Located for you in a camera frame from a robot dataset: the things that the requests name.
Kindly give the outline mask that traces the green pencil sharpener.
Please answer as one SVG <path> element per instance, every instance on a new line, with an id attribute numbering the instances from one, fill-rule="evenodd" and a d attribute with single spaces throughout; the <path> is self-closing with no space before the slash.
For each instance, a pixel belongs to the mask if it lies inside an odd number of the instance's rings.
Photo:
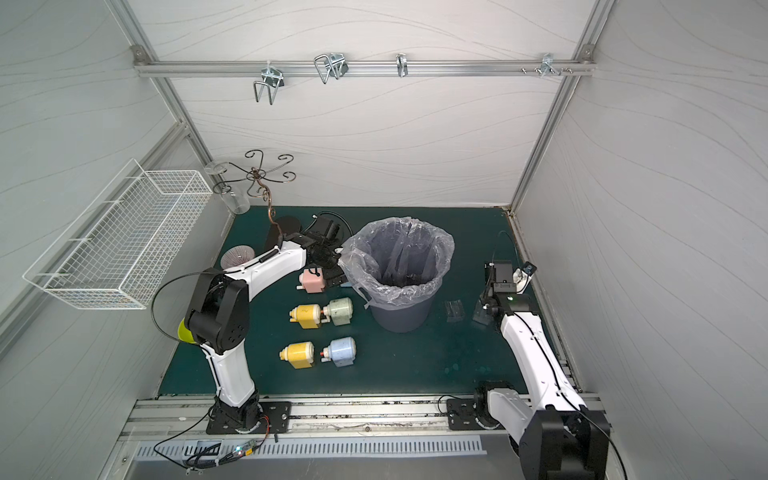
<path id="1" fill-rule="evenodd" d="M 322 309 L 322 313 L 334 326 L 349 325 L 354 313 L 353 302 L 350 298 L 331 300 Z"/>

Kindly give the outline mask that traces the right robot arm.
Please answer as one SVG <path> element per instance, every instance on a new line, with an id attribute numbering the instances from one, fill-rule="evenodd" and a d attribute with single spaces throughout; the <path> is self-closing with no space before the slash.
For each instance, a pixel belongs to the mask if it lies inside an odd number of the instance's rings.
<path id="1" fill-rule="evenodd" d="M 505 382 L 485 382 L 478 419 L 507 432 L 526 479 L 604 479 L 616 448 L 611 427 L 587 406 L 547 341 L 537 301 L 526 293 L 537 267 L 489 261 L 484 270 L 480 311 L 511 348 L 529 399 Z"/>

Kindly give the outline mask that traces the light blue pencil sharpener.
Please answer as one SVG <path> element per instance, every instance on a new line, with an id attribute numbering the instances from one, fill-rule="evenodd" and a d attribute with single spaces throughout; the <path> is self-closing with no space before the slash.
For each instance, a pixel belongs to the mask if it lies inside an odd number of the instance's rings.
<path id="1" fill-rule="evenodd" d="M 344 337 L 333 340 L 325 347 L 321 354 L 321 361 L 331 362 L 336 367 L 352 366 L 356 359 L 356 343 L 352 337 Z"/>

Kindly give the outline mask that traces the pink pencil sharpener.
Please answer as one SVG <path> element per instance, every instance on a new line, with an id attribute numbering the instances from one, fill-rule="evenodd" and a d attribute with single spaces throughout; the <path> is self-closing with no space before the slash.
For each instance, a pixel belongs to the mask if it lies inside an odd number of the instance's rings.
<path id="1" fill-rule="evenodd" d="M 309 294 L 323 293 L 327 286 L 323 270 L 319 267 L 304 269 L 298 277 L 298 282 L 296 289 Z"/>

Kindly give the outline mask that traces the clear sharpener tray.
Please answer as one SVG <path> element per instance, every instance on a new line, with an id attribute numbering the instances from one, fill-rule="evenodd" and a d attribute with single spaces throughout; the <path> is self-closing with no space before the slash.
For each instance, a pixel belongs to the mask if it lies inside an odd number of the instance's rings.
<path id="1" fill-rule="evenodd" d="M 466 313 L 461 300 L 451 300 L 445 302 L 446 321 L 448 323 L 462 322 Z"/>
<path id="2" fill-rule="evenodd" d="M 478 300 L 473 311 L 472 320 L 485 327 L 493 325 L 495 322 L 493 306 L 488 301 Z"/>

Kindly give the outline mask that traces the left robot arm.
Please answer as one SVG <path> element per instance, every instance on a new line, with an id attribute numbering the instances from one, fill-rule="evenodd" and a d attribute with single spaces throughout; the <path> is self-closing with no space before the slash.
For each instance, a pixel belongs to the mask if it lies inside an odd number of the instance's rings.
<path id="1" fill-rule="evenodd" d="M 260 403 L 249 372 L 245 340 L 250 329 L 250 302 L 282 278 L 298 272 L 299 287 L 323 291 L 345 282 L 338 265 L 342 235 L 352 232 L 348 222 L 333 212 L 320 212 L 303 228 L 297 219 L 284 217 L 272 224 L 275 244 L 239 265 L 193 272 L 195 288 L 181 325 L 200 348 L 216 386 L 208 414 L 209 435 L 282 433 L 281 415 Z"/>

